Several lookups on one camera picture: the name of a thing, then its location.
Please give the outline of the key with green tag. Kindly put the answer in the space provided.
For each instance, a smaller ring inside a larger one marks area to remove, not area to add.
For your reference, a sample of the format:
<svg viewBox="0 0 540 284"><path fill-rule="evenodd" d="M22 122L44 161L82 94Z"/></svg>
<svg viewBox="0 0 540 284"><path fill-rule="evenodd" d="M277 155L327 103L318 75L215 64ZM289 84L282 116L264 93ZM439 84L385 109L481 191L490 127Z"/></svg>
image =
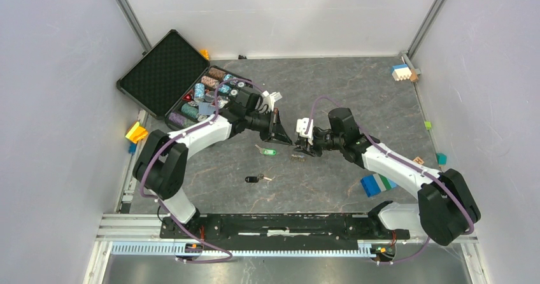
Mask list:
<svg viewBox="0 0 540 284"><path fill-rule="evenodd" d="M259 153L265 156L274 156L277 154L276 150L271 148L263 148L259 145L255 145L255 147L258 149Z"/></svg>

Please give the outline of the keyring with bunch of keys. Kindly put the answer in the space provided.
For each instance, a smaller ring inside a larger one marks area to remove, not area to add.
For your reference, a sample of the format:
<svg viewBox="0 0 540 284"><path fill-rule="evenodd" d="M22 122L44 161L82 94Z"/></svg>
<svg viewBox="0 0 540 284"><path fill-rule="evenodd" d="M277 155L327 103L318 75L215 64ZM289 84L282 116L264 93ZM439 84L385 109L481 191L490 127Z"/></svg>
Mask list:
<svg viewBox="0 0 540 284"><path fill-rule="evenodd" d="M305 162L306 157L304 155L292 154L290 156L290 160L295 161L295 162Z"/></svg>

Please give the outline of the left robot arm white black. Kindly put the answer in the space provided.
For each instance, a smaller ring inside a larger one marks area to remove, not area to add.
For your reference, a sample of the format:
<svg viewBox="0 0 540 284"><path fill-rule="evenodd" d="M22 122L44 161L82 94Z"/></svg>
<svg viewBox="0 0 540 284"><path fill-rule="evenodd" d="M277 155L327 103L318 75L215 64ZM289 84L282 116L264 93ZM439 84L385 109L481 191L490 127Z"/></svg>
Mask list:
<svg viewBox="0 0 540 284"><path fill-rule="evenodd" d="M140 190L149 190L149 197L162 203L176 219L175 228L183 237L192 238L200 229L197 208L182 189L189 158L246 129L258 132L262 141L291 145L275 106L280 99L279 92L246 87L202 122L180 131L156 130L148 135L132 175L140 182Z"/></svg>

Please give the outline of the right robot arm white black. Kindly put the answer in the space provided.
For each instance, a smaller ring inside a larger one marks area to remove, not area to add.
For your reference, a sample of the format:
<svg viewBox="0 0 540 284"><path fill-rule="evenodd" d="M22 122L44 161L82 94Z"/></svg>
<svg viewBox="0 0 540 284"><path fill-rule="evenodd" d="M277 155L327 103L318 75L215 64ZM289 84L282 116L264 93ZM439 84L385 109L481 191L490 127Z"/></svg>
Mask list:
<svg viewBox="0 0 540 284"><path fill-rule="evenodd" d="M415 216L391 214L397 210L396 204L382 208L367 222L372 236L384 238L393 229L419 229L437 244L447 246L474 232L481 211L459 171L432 169L391 150L362 128L349 108L334 108L328 119L328 129L315 126L310 117L297 119L296 151L313 157L339 151L348 162L388 178L417 201Z"/></svg>

